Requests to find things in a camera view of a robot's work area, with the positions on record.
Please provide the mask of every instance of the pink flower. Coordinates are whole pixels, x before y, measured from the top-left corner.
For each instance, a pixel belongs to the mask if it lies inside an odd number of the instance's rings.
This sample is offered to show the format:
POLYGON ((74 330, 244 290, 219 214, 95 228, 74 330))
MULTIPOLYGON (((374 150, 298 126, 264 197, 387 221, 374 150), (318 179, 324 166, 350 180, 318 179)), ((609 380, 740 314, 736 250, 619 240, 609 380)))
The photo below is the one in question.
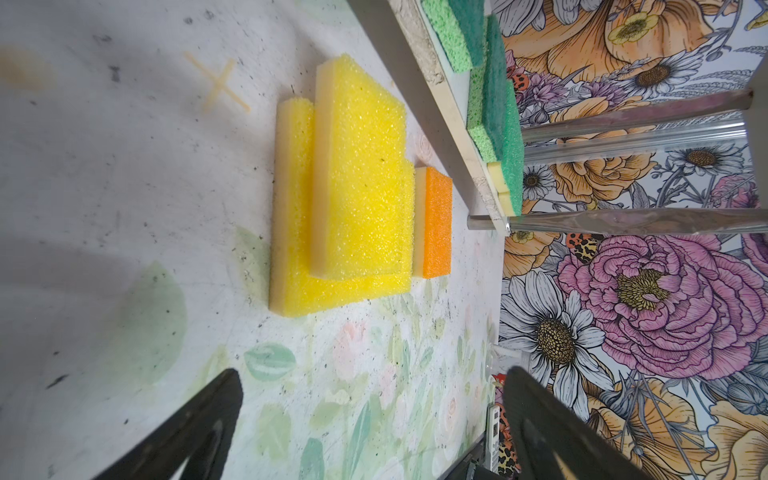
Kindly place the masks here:
POLYGON ((611 237, 588 266, 564 259, 558 282, 579 292, 618 362, 718 379, 746 366, 748 343, 768 333, 763 278, 719 250, 714 235, 611 237))
POLYGON ((752 174, 735 174, 720 178, 710 198, 716 208, 760 208, 757 185, 752 174))
POLYGON ((336 335, 333 344, 333 365, 341 380, 350 382, 359 373, 361 358, 366 351, 368 336, 364 323, 348 322, 336 335))
POLYGON ((768 239, 766 235, 764 233, 742 235, 741 245, 755 268, 768 275, 768 239))
POLYGON ((379 379, 379 388, 381 393, 379 399, 382 403, 382 408, 386 409, 392 400, 395 399, 395 387, 397 386, 397 369, 392 363, 387 363, 382 371, 381 378, 379 379))

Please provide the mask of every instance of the green sponge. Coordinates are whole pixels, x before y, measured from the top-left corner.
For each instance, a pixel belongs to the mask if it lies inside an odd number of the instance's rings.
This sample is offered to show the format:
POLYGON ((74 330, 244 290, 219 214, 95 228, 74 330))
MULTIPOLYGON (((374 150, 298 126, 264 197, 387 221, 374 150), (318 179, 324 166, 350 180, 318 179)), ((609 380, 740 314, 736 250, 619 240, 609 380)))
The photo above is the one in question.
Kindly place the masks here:
POLYGON ((509 188, 509 196, 515 215, 520 215, 523 203, 523 133, 520 130, 518 102, 515 86, 507 80, 507 121, 504 128, 504 156, 502 174, 509 188))
POLYGON ((453 71, 467 71, 482 63, 483 0, 422 0, 453 71))
POLYGON ((507 109, 507 60, 496 15, 485 17, 485 54, 469 75, 467 130, 485 163, 501 161, 507 109))

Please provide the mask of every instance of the floral table surface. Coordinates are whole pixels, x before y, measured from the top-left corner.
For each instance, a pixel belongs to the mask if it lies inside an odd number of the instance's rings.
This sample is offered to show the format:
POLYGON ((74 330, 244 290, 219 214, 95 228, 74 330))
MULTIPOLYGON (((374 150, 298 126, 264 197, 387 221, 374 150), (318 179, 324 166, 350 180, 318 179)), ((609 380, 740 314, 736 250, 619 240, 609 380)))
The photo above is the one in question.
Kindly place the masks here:
MULTIPOLYGON (((0 9, 0 61, 46 74, 0 74, 1 477, 92 478, 227 367, 224 478, 430 479, 478 438, 504 239, 468 231, 456 192, 449 276, 266 307, 278 102, 314 99, 345 52, 399 96, 345 2, 0 9)), ((407 131, 407 158, 445 171, 407 131)))

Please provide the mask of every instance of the yellow foam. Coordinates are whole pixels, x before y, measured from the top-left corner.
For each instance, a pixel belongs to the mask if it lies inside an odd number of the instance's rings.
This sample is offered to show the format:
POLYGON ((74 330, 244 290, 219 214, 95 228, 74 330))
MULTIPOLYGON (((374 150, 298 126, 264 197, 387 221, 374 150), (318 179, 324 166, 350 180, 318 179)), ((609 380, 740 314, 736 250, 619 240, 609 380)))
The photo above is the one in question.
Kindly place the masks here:
POLYGON ((275 183, 272 212, 270 310, 282 316, 302 316, 347 303, 411 290, 413 254, 413 165, 401 159, 399 217, 403 239, 398 273, 351 280, 321 280, 310 276, 310 216, 314 107, 304 98, 284 101, 277 109, 275 183))
POLYGON ((504 215, 507 217, 515 216, 515 209, 512 208, 512 198, 509 192, 498 195, 498 202, 502 205, 504 215))
POLYGON ((509 192, 509 187, 507 187, 507 182, 504 180, 504 174, 502 173, 501 162, 491 162, 488 164, 488 173, 491 175, 491 180, 496 187, 496 191, 500 194, 509 192))
POLYGON ((312 275, 402 268, 406 110, 348 55, 317 69, 312 275))

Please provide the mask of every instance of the orange sponge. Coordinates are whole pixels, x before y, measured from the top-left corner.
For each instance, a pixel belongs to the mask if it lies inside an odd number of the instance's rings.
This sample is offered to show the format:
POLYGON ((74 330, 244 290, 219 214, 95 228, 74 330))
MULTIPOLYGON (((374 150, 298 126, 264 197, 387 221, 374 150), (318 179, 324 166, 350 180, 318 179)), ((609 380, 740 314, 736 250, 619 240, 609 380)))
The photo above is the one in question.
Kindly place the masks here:
POLYGON ((413 275, 451 273, 453 180, 434 167, 416 169, 413 275))

